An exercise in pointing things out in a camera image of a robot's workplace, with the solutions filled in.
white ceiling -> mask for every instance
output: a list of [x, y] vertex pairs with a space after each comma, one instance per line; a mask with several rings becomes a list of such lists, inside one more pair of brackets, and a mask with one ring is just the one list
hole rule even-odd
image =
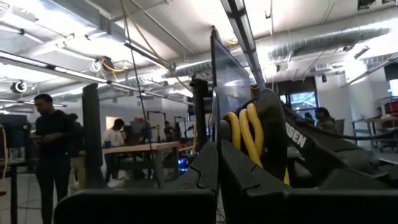
[[[8, 24], [24, 28], [26, 32], [40, 37], [43, 41], [59, 39], [62, 37], [61, 35], [74, 32], [79, 38], [67, 42], [69, 49], [90, 56], [107, 55], [115, 62], [122, 60], [131, 62], [131, 52], [120, 43], [106, 39], [90, 41], [81, 37], [93, 30], [93, 28], [82, 26], [74, 22], [71, 17], [61, 13], [46, 10], [46, 8], [38, 4], [39, 0], [6, 1], [30, 11], [38, 18], [34, 24], [18, 19], [16, 16], [3, 16], [2, 19]], [[86, 0], [86, 2], [92, 3], [110, 19], [123, 14], [120, 3], [117, 0]], [[219, 0], [170, 0], [170, 4], [160, 4], [163, 0], [134, 0], [134, 2], [141, 8], [148, 9], [146, 10], [147, 15], [140, 11], [130, 0], [124, 1], [132, 14], [132, 18], [137, 22], [146, 39], [156, 52], [167, 60], [189, 60], [192, 55], [209, 52], [211, 26], [216, 26], [225, 44], [227, 44], [226, 40], [234, 37], [231, 25]], [[271, 0], [245, 0], [245, 4], [255, 39], [270, 36], [272, 30], [272, 35], [276, 35], [288, 30], [297, 30], [352, 17], [357, 13], [357, 0], [273, 0], [271, 24], [271, 20], [265, 18], [265, 12], [270, 11]], [[384, 7], [392, 7], [392, 4], [382, 6], [381, 0], [377, 0], [375, 6], [369, 10], [361, 11], [360, 14], [380, 10]], [[124, 26], [123, 20], [117, 21], [117, 24], [121, 27]], [[129, 23], [129, 32], [132, 39], [148, 47], [131, 23]], [[29, 50], [37, 45], [38, 43], [24, 36], [0, 29], [0, 50], [17, 53]], [[76, 71], [89, 69], [90, 60], [65, 55], [56, 51], [57, 48], [54, 44], [52, 46], [51, 50], [55, 51], [30, 55], [30, 57]], [[388, 47], [385, 48], [383, 53], [395, 51], [398, 51], [398, 49]], [[297, 78], [306, 71], [319, 54], [306, 55], [304, 58], [293, 58], [288, 70], [280, 72], [274, 77], [267, 78], [274, 78], [276, 82]], [[140, 55], [134, 54], [134, 56], [138, 66], [152, 65]], [[330, 62], [330, 60], [338, 62], [344, 60], [345, 57], [347, 57], [345, 54], [335, 54], [334, 51], [330, 52], [330, 54], [327, 52], [318, 59], [318, 63], [324, 63], [323, 61]], [[0, 77], [39, 83], [38, 89], [41, 92], [75, 83], [75, 80], [58, 78], [53, 75], [24, 69], [14, 68], [11, 70], [8, 67], [3, 70], [0, 69]], [[11, 94], [8, 88], [0, 85], [0, 92], [8, 93], [8, 95], [5, 95], [6, 97], [20, 97]], [[134, 105], [134, 103], [128, 103], [128, 101], [124, 102], [128, 105]]]

ceiling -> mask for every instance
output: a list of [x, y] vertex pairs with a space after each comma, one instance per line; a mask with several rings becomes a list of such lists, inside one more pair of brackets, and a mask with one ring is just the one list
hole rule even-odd
[[[96, 30], [93, 18], [90, 16], [100, 12], [109, 22], [115, 22], [119, 28], [124, 27], [123, 10], [120, 1], [117, 0], [0, 0], [8, 2], [15, 7], [22, 8], [23, 16], [18, 13], [1, 12], [0, 19], [7, 26], [24, 29], [24, 32], [33, 35], [40, 41], [34, 41], [9, 29], [0, 29], [0, 50], [13, 54], [33, 58], [43, 62], [58, 65], [78, 72], [90, 75], [102, 76], [100, 73], [90, 71], [90, 62], [93, 58], [107, 56], [112, 59], [116, 68], [126, 71], [132, 70], [131, 51], [123, 46], [120, 40], [105, 38], [86, 38]], [[215, 26], [220, 33], [221, 40], [227, 48], [236, 51], [236, 46], [229, 45], [228, 41], [234, 39], [234, 32], [229, 23], [220, 1], [215, 0], [124, 0], [124, 5], [131, 14], [133, 21], [147, 39], [153, 49], [164, 59], [187, 64], [197, 62], [198, 58], [208, 59], [210, 51], [211, 27]], [[278, 36], [302, 30], [307, 27], [321, 26], [333, 21], [340, 21], [349, 17], [357, 18], [362, 14], [369, 14], [394, 7], [394, 3], [381, 4], [377, 0], [370, 9], [357, 10], [357, 0], [245, 0], [254, 38], [259, 42], [270, 39], [278, 41]], [[59, 5], [67, 7], [69, 11], [61, 10]], [[272, 20], [266, 19], [266, 13], [272, 12]], [[132, 40], [149, 49], [145, 40], [132, 22], [128, 22], [129, 35]], [[396, 35], [379, 37], [366, 45], [378, 46], [366, 52], [364, 57], [373, 57], [382, 54], [398, 52], [393, 47], [381, 47], [381, 43], [394, 40]], [[358, 43], [355, 47], [361, 49], [364, 43]], [[311, 72], [311, 67], [324, 63], [344, 61], [349, 53], [338, 49], [318, 51], [312, 54], [292, 57], [291, 61], [279, 62], [283, 67], [279, 73], [266, 74], [267, 80], [279, 82], [294, 80], [306, 76], [316, 75]], [[258, 49], [261, 65], [264, 69], [274, 62], [266, 59], [266, 53]], [[169, 80], [160, 78], [165, 71], [154, 66], [138, 53], [134, 53], [135, 63], [139, 71], [148, 69], [154, 71], [148, 78], [145, 75], [148, 88], [162, 86], [161, 81]], [[32, 95], [38, 92], [56, 94], [81, 88], [79, 80], [57, 77], [42, 72], [35, 72], [25, 68], [17, 68], [12, 65], [0, 65], [0, 80], [13, 82], [24, 80], [28, 85], [34, 86], [34, 90], [23, 95], [17, 95], [10, 91], [9, 83], [0, 82], [2, 97], [23, 100], [31, 100]], [[105, 73], [107, 78], [114, 79], [110, 73]], [[104, 101], [114, 105], [112, 100]], [[129, 100], [118, 101], [119, 105], [137, 107], [137, 103]]]

man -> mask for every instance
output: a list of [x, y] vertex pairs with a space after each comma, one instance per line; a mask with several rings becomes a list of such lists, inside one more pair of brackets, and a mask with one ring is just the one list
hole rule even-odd
[[[113, 127], [106, 130], [103, 133], [103, 143], [105, 148], [118, 147], [124, 144], [124, 140], [120, 130], [124, 127], [124, 121], [120, 118], [114, 120]], [[117, 164], [114, 164], [116, 160], [114, 159], [114, 155], [105, 155], [105, 163], [106, 163], [106, 174], [105, 180], [109, 183], [111, 179], [111, 174], [113, 179], [118, 178], [118, 168]]]
[[84, 151], [83, 138], [84, 132], [83, 127], [77, 121], [78, 116], [75, 113], [68, 115], [75, 125], [75, 138], [73, 144], [69, 149], [70, 156], [70, 181], [69, 185], [71, 189], [75, 186], [75, 173], [77, 174], [78, 190], [83, 190], [86, 185], [86, 171], [85, 171], [85, 157], [80, 155], [81, 151]]
[[335, 119], [330, 116], [326, 108], [320, 107], [315, 109], [315, 117], [318, 120], [317, 128], [335, 132]]
[[58, 202], [68, 195], [70, 158], [68, 148], [74, 135], [72, 120], [60, 110], [55, 110], [52, 98], [40, 94], [34, 98], [40, 117], [36, 119], [36, 135], [42, 136], [36, 177], [39, 182], [43, 224], [52, 223], [53, 188]]
[[174, 130], [170, 125], [170, 122], [165, 121], [164, 123], [164, 134], [166, 135], [166, 141], [167, 142], [171, 142], [173, 141], [173, 136], [174, 136]]

yellow hose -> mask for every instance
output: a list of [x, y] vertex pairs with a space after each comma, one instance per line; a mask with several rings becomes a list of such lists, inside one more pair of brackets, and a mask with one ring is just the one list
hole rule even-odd
[[[257, 166], [263, 168], [260, 157], [264, 153], [264, 131], [262, 130], [262, 125], [257, 115], [256, 106], [251, 103], [246, 109], [242, 109], [239, 113], [239, 119], [232, 112], [226, 113], [224, 119], [231, 123], [234, 146], [240, 149], [240, 135], [242, 135], [243, 142], [248, 150], [249, 158], [255, 162]], [[254, 140], [250, 132], [249, 123], [252, 124], [254, 130]], [[284, 183], [290, 185], [287, 167], [285, 170]]]

hand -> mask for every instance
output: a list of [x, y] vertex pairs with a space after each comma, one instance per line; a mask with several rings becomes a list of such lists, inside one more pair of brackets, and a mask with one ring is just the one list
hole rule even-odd
[[44, 136], [42, 142], [44, 144], [48, 144], [48, 143], [54, 142], [55, 140], [57, 140], [60, 137], [62, 137], [62, 133], [48, 134], [48, 135]]

